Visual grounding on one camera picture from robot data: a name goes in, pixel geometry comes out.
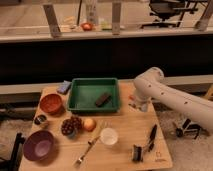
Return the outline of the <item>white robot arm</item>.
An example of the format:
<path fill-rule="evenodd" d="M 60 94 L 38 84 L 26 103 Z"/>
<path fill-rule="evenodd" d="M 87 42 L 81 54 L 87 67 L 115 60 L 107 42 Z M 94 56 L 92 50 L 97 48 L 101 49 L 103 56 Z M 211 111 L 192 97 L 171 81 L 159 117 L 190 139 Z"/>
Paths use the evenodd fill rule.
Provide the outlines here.
<path fill-rule="evenodd" d="M 209 132 L 213 132 L 213 102 L 168 87 L 161 83 L 163 79 L 164 73 L 158 67 L 151 67 L 138 75 L 133 80 L 135 99 L 138 102 L 145 102 L 150 97 L 155 98 L 197 122 Z"/>

